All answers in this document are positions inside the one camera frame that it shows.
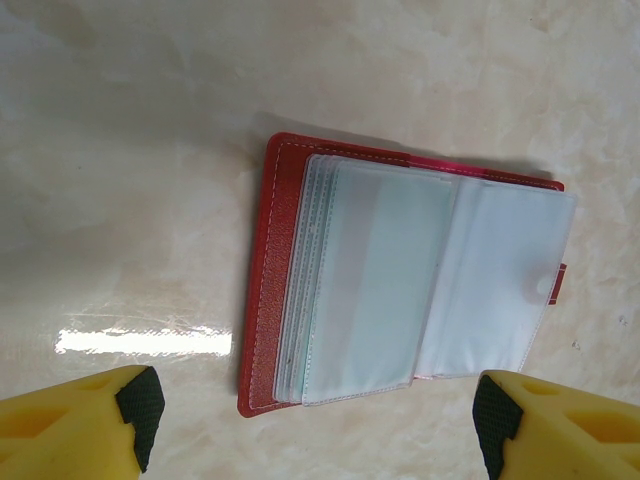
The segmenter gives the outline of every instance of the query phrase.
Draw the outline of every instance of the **red card holder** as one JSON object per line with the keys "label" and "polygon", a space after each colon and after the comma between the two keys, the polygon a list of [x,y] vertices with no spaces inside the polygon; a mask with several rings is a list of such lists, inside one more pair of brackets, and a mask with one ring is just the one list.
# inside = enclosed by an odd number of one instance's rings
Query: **red card holder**
{"label": "red card holder", "polygon": [[[295,404],[273,398],[280,326],[289,260],[307,159],[342,155],[407,168],[424,168],[486,180],[564,191],[564,185],[526,175],[491,170],[408,153],[278,133],[267,146],[260,210],[249,278],[246,323],[238,382],[238,411],[253,417]],[[556,303],[566,266],[562,265],[550,305]]]}

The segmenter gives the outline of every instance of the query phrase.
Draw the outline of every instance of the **marble floor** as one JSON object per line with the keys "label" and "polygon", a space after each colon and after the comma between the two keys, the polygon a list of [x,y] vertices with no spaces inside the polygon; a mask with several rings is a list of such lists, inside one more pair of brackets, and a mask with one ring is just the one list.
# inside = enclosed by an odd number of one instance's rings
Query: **marble floor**
{"label": "marble floor", "polygon": [[637,0],[0,1],[0,397],[148,363],[149,480],[486,478],[475,378],[237,413],[279,130],[565,182],[569,270],[524,371],[640,401]]}

